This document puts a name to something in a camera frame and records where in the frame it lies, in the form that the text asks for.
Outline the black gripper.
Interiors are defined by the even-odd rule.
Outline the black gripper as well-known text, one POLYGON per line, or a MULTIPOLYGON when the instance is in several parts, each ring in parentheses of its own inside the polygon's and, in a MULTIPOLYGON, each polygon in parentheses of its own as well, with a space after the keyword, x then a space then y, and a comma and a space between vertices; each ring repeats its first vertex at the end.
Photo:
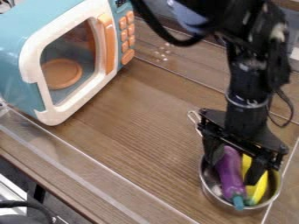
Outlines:
POLYGON ((200 108, 196 115, 196 130, 202 135, 204 159, 215 166, 230 146, 252 158, 246 172, 244 184, 254 186, 266 172, 279 170, 288 147, 271 132, 267 121, 271 119, 272 95, 263 98, 242 98, 226 94, 227 110, 200 108))

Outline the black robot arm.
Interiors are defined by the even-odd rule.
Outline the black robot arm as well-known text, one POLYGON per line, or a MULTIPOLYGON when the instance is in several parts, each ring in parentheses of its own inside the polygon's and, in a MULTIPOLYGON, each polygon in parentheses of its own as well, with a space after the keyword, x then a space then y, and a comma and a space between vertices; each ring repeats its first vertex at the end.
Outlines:
POLYGON ((271 0, 167 0, 191 37, 178 39, 163 27, 146 0, 131 0, 155 33, 176 46, 192 46, 215 35, 227 47, 230 84, 227 109, 203 108, 196 124, 206 161, 215 165, 228 145, 252 157, 244 184, 252 186, 264 171, 279 169, 287 146, 267 124, 272 97, 290 98, 282 86, 290 82, 286 14, 271 0))

